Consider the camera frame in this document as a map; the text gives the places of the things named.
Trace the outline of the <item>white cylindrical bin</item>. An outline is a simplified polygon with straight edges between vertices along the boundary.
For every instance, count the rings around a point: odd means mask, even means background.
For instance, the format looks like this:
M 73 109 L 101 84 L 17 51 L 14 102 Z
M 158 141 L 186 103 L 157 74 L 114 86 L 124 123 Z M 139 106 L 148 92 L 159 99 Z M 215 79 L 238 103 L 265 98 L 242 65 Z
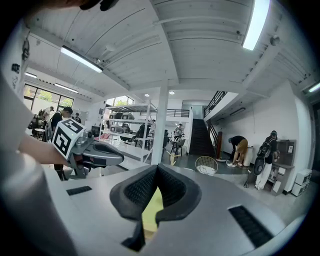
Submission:
M 249 167 L 250 164 L 251 164 L 251 161 L 253 159 L 253 149 L 254 149 L 253 146 L 248 146 L 247 147 L 247 152 L 246 152 L 244 160 L 243 160 L 243 165 L 245 167 Z

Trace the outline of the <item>white box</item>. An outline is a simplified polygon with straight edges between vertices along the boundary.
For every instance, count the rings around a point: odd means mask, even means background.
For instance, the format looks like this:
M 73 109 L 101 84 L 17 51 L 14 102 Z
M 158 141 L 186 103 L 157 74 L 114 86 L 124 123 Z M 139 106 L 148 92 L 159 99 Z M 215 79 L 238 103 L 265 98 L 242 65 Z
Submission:
M 310 178 L 312 176 L 312 170 L 311 169 L 304 169 L 297 173 L 295 178 L 295 183 L 302 186 L 303 184 L 309 182 Z
M 300 196 L 302 193 L 304 193 L 306 191 L 306 189 L 308 188 L 309 186 L 309 182 L 306 182 L 302 185 L 298 184 L 298 183 L 295 183 L 292 187 L 292 190 L 291 190 L 291 193 L 298 197 Z

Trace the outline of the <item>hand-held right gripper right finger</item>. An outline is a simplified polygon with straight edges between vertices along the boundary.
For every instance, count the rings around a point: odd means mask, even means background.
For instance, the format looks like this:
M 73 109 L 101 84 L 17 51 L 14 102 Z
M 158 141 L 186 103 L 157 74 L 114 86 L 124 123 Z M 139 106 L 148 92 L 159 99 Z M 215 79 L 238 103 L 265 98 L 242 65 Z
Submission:
M 195 181 L 163 164 L 157 165 L 155 181 L 163 205 L 155 215 L 157 225 L 186 218 L 202 198 L 200 186 Z

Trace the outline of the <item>brown cabinet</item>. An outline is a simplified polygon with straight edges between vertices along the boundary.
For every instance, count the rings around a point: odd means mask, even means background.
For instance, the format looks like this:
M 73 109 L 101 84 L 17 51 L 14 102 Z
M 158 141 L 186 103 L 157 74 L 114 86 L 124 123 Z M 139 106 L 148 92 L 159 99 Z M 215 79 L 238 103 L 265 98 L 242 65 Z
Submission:
M 269 180 L 273 182 L 271 194 L 278 196 L 283 193 L 290 172 L 294 168 L 297 140 L 280 140 L 277 142 L 277 159 L 272 163 Z

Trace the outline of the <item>dark staircase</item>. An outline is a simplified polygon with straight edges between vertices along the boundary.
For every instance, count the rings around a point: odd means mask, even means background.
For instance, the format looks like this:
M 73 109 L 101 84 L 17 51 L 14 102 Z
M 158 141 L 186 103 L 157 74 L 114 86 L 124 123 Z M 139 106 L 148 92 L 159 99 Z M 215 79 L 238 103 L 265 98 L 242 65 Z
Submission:
M 215 157 L 216 152 L 203 119 L 193 119 L 189 154 Z

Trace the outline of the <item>person's left forearm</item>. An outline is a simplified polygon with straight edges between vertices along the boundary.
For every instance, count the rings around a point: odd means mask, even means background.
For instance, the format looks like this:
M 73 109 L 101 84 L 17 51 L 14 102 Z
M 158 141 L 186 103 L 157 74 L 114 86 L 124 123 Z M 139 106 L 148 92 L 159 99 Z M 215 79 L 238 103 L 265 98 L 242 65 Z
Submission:
M 18 150 L 33 157 L 40 164 L 69 165 L 67 160 L 51 143 L 37 140 L 26 133 L 20 142 Z

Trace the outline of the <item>wide ceiling light panel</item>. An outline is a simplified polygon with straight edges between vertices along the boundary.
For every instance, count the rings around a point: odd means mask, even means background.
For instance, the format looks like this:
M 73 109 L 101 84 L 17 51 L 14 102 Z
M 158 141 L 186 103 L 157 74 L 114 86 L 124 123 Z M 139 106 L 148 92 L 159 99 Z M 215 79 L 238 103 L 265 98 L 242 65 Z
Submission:
M 269 12 L 270 0 L 253 0 L 253 9 L 242 47 L 253 51 L 262 33 Z

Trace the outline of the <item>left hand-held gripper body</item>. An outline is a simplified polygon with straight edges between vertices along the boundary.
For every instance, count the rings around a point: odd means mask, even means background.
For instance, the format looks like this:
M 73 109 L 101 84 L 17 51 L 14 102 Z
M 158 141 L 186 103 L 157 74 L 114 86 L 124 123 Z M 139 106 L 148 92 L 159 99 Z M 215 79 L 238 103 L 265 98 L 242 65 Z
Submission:
M 118 149 L 95 140 L 91 130 L 71 118 L 58 122 L 52 144 L 79 179 L 85 179 L 91 169 L 116 166 L 124 161 L 124 155 Z

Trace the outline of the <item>wooden stand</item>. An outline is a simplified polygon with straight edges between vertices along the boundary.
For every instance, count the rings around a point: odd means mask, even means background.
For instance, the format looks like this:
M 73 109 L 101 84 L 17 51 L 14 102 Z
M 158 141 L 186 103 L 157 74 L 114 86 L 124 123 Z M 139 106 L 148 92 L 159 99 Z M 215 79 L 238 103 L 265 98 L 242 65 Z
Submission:
M 171 166 L 174 166 L 175 165 L 175 163 L 176 163 L 176 160 L 175 160 L 175 158 L 176 158 L 176 155 L 175 155 L 175 153 L 174 152 L 169 152 L 169 151 L 165 151 L 168 155 L 169 155 L 169 164 L 171 165 Z

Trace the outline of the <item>white metal shelving rack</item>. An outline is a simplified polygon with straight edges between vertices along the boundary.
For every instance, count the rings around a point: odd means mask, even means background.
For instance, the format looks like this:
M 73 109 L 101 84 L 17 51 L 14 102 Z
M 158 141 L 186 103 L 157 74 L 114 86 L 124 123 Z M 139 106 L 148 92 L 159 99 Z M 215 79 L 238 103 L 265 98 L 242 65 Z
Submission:
M 130 170 L 148 164 L 152 154 L 157 109 L 151 102 L 144 104 L 107 105 L 101 119 L 98 139 L 118 149 L 124 160 L 120 167 Z

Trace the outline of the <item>black balcony railing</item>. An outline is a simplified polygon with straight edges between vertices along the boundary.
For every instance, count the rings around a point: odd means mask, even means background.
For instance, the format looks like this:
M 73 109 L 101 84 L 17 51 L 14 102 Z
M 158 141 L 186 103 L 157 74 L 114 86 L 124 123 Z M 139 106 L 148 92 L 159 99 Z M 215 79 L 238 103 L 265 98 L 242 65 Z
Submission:
M 156 115 L 157 111 L 150 110 L 149 112 L 151 115 Z M 140 116 L 146 116 L 147 111 L 139 111 Z M 179 117 L 179 118 L 189 118 L 190 117 L 190 110 L 186 109 L 167 109 L 166 112 L 167 117 Z

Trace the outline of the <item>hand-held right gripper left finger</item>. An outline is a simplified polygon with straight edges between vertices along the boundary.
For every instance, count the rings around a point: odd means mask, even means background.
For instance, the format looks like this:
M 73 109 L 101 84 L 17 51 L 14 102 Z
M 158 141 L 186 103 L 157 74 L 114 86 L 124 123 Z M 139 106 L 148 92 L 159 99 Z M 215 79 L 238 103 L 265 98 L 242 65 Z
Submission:
M 116 184 L 110 191 L 109 198 L 122 218 L 135 221 L 133 235 L 121 244 L 135 252 L 146 244 L 142 214 L 157 190 L 157 165 Z

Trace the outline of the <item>person's white printed shirt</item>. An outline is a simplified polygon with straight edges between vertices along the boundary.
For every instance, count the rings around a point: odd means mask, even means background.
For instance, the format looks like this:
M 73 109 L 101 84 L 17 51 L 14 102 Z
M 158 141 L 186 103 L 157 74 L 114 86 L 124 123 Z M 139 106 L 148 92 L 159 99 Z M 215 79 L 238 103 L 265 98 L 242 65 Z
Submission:
M 23 102 L 28 37 L 29 28 L 20 20 L 0 50 L 0 208 L 20 250 L 77 256 L 51 197 L 44 164 L 19 151 L 33 117 Z

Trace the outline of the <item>grey chair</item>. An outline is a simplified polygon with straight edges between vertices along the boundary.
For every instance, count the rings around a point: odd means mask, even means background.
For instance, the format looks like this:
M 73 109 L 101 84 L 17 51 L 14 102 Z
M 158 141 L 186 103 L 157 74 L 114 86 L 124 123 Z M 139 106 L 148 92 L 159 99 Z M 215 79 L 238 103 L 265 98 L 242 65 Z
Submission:
M 171 153 L 174 153 L 175 156 L 179 154 L 183 154 L 183 146 L 185 144 L 186 139 L 182 137 L 177 137 L 175 141 L 172 143 Z

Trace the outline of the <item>white pillar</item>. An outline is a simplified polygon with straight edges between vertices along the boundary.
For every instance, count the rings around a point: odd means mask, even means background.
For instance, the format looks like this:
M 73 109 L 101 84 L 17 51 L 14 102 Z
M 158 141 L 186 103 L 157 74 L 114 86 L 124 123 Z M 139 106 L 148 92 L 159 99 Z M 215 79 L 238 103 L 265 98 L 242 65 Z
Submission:
M 156 115 L 156 125 L 155 134 L 152 148 L 151 164 L 157 165 L 162 159 L 163 141 L 167 118 L 167 107 L 169 99 L 169 80 L 163 80 L 160 87 L 157 115 Z

